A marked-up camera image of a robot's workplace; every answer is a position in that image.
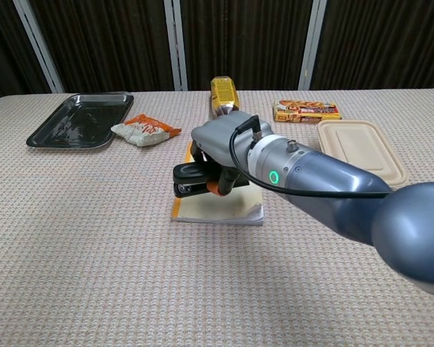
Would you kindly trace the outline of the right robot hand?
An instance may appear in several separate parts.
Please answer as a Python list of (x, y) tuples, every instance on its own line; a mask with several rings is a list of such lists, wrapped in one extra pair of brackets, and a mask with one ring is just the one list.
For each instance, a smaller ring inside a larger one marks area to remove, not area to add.
[(226, 196), (234, 187), (248, 185), (244, 175), (249, 173), (255, 159), (249, 159), (255, 145), (261, 146), (278, 139), (270, 124), (242, 111), (217, 116), (191, 132), (193, 158), (204, 155), (219, 165), (216, 178), (206, 183), (208, 191)]

